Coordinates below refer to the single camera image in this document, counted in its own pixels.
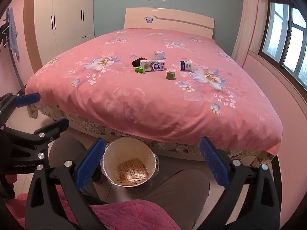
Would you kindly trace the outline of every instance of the brown wrapper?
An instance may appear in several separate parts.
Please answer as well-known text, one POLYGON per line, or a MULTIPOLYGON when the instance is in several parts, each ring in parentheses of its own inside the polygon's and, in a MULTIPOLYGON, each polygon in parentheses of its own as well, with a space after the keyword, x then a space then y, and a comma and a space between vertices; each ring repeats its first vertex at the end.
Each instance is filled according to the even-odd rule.
POLYGON ((134 158, 118 165, 119 181, 122 183, 134 183, 146 180, 149 173, 140 159, 134 158))

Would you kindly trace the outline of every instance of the headboard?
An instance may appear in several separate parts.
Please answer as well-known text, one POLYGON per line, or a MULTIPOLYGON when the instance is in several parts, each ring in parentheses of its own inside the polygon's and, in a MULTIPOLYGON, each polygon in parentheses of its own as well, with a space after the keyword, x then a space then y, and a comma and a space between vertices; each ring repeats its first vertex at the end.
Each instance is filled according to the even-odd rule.
POLYGON ((169 29, 212 39, 214 19, 175 9, 130 7, 125 15, 127 28, 169 29))

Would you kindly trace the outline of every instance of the wardrobe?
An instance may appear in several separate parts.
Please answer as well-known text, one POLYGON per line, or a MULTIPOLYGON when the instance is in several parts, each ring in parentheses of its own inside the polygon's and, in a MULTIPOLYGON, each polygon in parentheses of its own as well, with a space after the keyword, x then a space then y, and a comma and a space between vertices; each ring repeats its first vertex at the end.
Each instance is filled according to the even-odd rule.
POLYGON ((95 37, 93 0, 25 0, 24 28, 30 61, 36 62, 32 67, 37 71, 59 54, 95 37), (37 65, 38 54, 41 64, 37 65))

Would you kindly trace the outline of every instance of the white bucket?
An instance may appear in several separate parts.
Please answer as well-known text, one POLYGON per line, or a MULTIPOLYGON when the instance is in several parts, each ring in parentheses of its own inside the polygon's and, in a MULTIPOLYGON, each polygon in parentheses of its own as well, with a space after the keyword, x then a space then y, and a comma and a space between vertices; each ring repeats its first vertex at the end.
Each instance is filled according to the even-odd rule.
POLYGON ((102 172, 112 184, 121 187, 136 187, 144 184, 159 171, 158 157, 142 141, 132 137, 122 137, 106 146, 101 160, 102 172), (118 166, 131 159, 138 158, 146 167, 147 179, 134 183, 122 183, 119 181, 118 166))

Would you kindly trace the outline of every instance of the white wardrobe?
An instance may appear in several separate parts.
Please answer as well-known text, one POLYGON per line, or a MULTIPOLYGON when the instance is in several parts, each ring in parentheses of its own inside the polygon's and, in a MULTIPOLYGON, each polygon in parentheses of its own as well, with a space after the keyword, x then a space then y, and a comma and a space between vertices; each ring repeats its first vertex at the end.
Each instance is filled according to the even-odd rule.
POLYGON ((94 36, 93 0, 34 0, 34 24, 42 65, 94 36))

